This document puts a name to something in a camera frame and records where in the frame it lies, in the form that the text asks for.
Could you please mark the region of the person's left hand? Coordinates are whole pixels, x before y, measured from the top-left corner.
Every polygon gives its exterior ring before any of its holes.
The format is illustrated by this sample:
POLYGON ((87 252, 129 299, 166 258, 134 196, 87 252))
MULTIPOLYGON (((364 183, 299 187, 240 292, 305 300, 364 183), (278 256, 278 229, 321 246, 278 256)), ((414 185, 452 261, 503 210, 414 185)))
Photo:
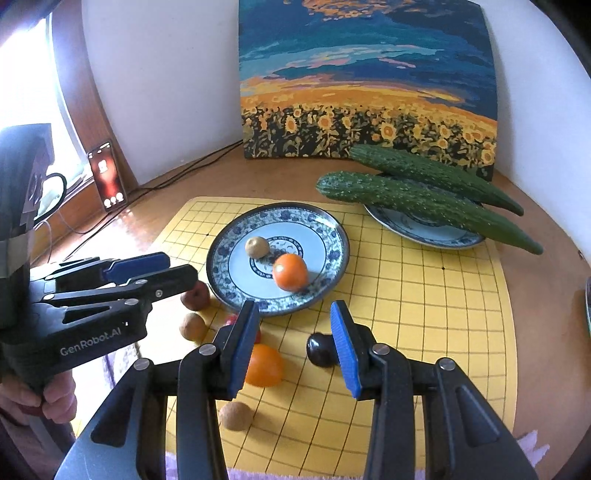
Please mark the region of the person's left hand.
POLYGON ((1 380, 1 414, 12 423, 28 425, 23 409, 40 407, 43 415, 54 423, 69 423, 77 413, 75 388, 71 371, 56 375, 45 386, 42 396, 35 394, 18 377, 6 374, 1 380))

